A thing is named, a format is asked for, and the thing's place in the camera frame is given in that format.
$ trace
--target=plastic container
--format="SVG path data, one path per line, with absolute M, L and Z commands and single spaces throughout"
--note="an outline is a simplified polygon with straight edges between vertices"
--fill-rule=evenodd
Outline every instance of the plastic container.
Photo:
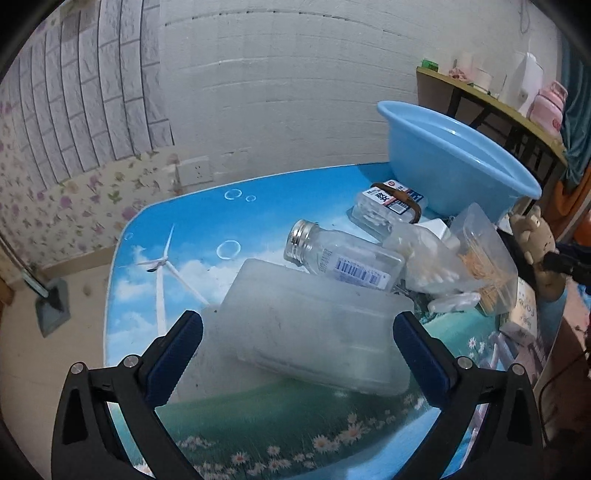
M 536 179 L 509 152 L 441 113 L 404 102 L 380 102 L 389 123 L 394 176 L 429 199 L 441 216 L 478 203 L 497 223 L 523 196 L 539 199 Z
M 562 111 L 568 92 L 558 82 L 552 82 L 540 89 L 531 104 L 528 118 L 546 130 L 553 137 L 560 137 Z
M 460 240 L 458 255 L 472 275 L 485 280 L 479 289 L 480 306 L 487 315 L 507 313 L 517 301 L 517 267 L 494 225 L 476 203 L 450 225 Z
M 248 259 L 218 308 L 214 335 L 241 361 L 301 380 L 398 395 L 410 370 L 392 337 L 413 301 Z
M 406 192 L 418 203 L 422 211 L 427 208 L 428 201 L 419 192 L 409 189 L 396 180 L 388 180 L 384 183 L 393 189 Z M 412 208 L 379 187 L 371 187 L 359 193 L 351 211 L 351 217 L 356 223 L 379 241 L 388 237 L 396 222 L 410 223 L 414 215 Z

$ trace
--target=orange cloth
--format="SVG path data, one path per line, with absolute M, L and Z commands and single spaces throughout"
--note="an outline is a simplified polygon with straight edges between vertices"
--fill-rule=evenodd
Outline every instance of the orange cloth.
M 591 190 L 591 165 L 587 167 L 581 183 L 573 192 L 566 193 L 561 180 L 556 183 L 552 200 L 544 212 L 544 219 L 548 222 L 554 238 L 558 238 L 567 227 L 585 201 L 589 190 Z

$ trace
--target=curtain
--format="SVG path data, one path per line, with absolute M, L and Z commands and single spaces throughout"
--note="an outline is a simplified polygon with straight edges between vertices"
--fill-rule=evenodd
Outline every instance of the curtain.
M 560 82 L 569 92 L 560 129 L 569 164 L 564 176 L 569 192 L 581 183 L 591 158 L 591 66 L 564 37 Z
M 544 219 L 548 222 L 554 238 L 558 238 L 564 232 L 590 191 L 591 166 L 587 167 L 581 182 L 572 192 L 565 191 L 562 181 L 556 183 L 552 200 L 544 211 Z

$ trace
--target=blue plastic basin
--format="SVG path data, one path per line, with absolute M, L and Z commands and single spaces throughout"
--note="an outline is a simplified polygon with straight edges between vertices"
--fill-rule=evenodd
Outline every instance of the blue plastic basin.
M 519 198 L 542 195 L 532 174 L 477 130 L 410 103 L 380 102 L 378 112 L 388 120 L 394 176 L 425 195 L 439 215 L 457 215 L 476 202 L 495 223 Z

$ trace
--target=white brick wall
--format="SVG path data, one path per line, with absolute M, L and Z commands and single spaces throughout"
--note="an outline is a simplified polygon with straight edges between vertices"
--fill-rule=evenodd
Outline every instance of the white brick wall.
M 159 5 L 89 0 L 25 44 L 6 82 L 37 190 L 172 144 L 158 83 Z
M 244 149 L 244 176 L 385 161 L 375 104 L 416 102 L 420 61 L 449 67 L 462 50 L 484 56 L 500 88 L 512 52 L 527 48 L 519 3 L 162 0 L 160 84 L 174 141 L 210 155 L 217 172 L 233 168 L 226 152 Z M 557 30 L 529 8 L 532 52 L 549 81 Z

